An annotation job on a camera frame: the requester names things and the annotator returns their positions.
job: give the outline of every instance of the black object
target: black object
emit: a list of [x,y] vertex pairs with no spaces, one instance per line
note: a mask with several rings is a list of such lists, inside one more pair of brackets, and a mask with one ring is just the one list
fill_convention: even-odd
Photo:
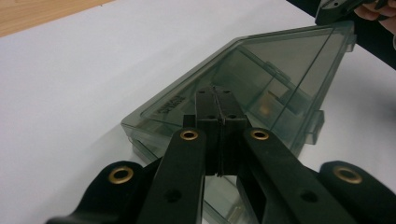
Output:
[[393,47],[393,35],[377,21],[367,21],[351,13],[354,7],[373,0],[327,0],[332,7],[326,9],[326,5],[319,6],[320,0],[288,0],[302,11],[316,17],[318,25],[329,24],[335,21],[354,21],[357,44],[367,49],[375,57],[396,69],[396,49]]
[[200,223],[205,173],[237,175],[253,223],[396,223],[389,189],[345,162],[305,168],[273,133],[251,128],[226,89],[199,90],[184,124],[162,159],[107,166],[75,212],[48,223]]

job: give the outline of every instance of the gold grommet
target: gold grommet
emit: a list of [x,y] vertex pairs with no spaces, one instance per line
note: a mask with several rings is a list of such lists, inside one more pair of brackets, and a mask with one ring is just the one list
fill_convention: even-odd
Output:
[[[118,177],[117,174],[120,174],[120,172],[126,172],[126,174],[122,174],[122,176]],[[132,176],[134,176],[134,171],[131,168],[128,166],[120,166],[111,171],[108,175],[108,181],[112,184],[123,184],[128,182]]]
[[361,181],[363,181],[361,175],[346,166],[335,166],[332,171],[334,172],[335,176],[349,184],[359,184]]
[[198,132],[187,130],[180,134],[180,137],[186,141],[194,140],[198,137]]
[[251,131],[250,135],[257,140],[267,140],[270,137],[268,133],[259,130]]

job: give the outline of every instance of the transparent plastic box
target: transparent plastic box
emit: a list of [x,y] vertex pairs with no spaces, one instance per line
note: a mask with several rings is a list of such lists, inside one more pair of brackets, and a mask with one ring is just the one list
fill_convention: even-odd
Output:
[[[355,39],[351,21],[236,38],[127,116],[122,127],[134,152],[154,161],[183,116],[195,114],[197,90],[221,86],[233,92],[254,127],[271,130],[298,156],[304,143],[318,139],[320,105]],[[233,176],[206,178],[205,219],[248,223]]]

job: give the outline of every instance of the white table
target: white table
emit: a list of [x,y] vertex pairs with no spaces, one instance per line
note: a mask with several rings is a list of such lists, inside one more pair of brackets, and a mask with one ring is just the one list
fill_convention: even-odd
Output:
[[[126,1],[0,38],[0,223],[67,215],[100,170],[140,161],[120,121],[235,37],[314,25],[286,1]],[[396,191],[396,72],[357,46],[301,161]]]

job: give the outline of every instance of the plastic box lid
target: plastic box lid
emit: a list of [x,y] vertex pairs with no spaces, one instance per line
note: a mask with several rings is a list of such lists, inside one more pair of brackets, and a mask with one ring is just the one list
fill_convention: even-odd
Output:
[[[265,128],[298,156],[315,144],[319,110],[344,53],[352,51],[353,22],[239,37],[122,120],[134,151],[147,162],[163,156],[184,115],[195,114],[195,93],[221,86],[233,92],[253,127]],[[233,177],[207,177],[205,218],[246,222]]]

